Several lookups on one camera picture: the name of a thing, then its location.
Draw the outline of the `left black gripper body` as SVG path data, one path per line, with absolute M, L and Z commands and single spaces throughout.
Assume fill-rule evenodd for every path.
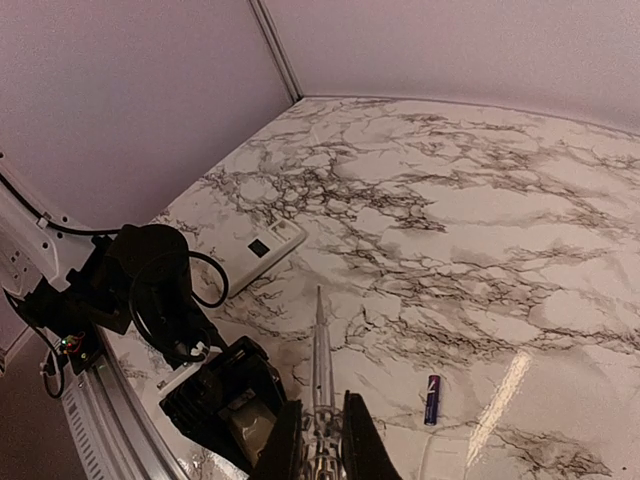
M 168 225 L 125 225 L 115 235 L 92 235 L 88 257 L 64 275 L 57 290 L 41 280 L 29 295 L 29 320 L 62 337 L 90 327 L 125 334 L 134 327 L 165 361 L 199 362 L 195 348 L 223 349 L 225 342 L 204 311 L 209 302 L 193 290 L 191 263 L 225 273 L 212 257 L 190 250 Z

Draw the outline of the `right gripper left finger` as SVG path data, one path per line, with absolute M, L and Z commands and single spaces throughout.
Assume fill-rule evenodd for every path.
M 302 402 L 286 402 L 252 470 L 252 480 L 300 478 L 302 456 Z

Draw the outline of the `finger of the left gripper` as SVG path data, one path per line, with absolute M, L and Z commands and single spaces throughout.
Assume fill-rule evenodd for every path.
M 205 446 L 241 470 L 257 463 L 286 401 L 265 350 L 243 336 L 199 371 Z

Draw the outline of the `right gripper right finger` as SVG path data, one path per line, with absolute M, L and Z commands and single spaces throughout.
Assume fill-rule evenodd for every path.
M 345 392 L 342 461 L 348 480 L 400 479 L 363 397 Z

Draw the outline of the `beige grey remote control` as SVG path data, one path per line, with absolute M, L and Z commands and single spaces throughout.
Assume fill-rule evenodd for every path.
M 275 424 L 276 417 L 258 398 L 237 408 L 228 407 L 226 423 L 243 454 L 254 465 Z

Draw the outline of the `clear handle screwdriver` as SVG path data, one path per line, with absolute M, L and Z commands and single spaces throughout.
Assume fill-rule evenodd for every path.
M 329 326 L 322 289 L 316 288 L 311 401 L 303 413 L 302 479 L 345 479 L 341 459 L 342 413 L 335 403 Z

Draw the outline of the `white battery cover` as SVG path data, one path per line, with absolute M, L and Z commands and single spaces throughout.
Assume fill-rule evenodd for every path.
M 426 443 L 419 478 L 422 480 L 466 479 L 476 454 L 476 449 L 467 437 L 434 435 Z

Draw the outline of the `white remote control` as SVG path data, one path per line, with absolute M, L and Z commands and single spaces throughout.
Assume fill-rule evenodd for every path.
M 280 262 L 299 246 L 307 232 L 286 219 L 276 220 L 251 241 L 240 244 L 230 260 L 225 261 L 229 279 L 228 298 L 238 295 L 245 287 Z

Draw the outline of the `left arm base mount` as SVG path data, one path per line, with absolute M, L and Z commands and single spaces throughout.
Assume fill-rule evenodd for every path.
M 103 353 L 103 344 L 94 327 L 58 337 L 48 329 L 36 327 L 34 332 L 44 342 L 46 352 L 39 364 L 44 388 L 51 399 L 60 399 L 69 384 L 67 368 L 78 376 Z

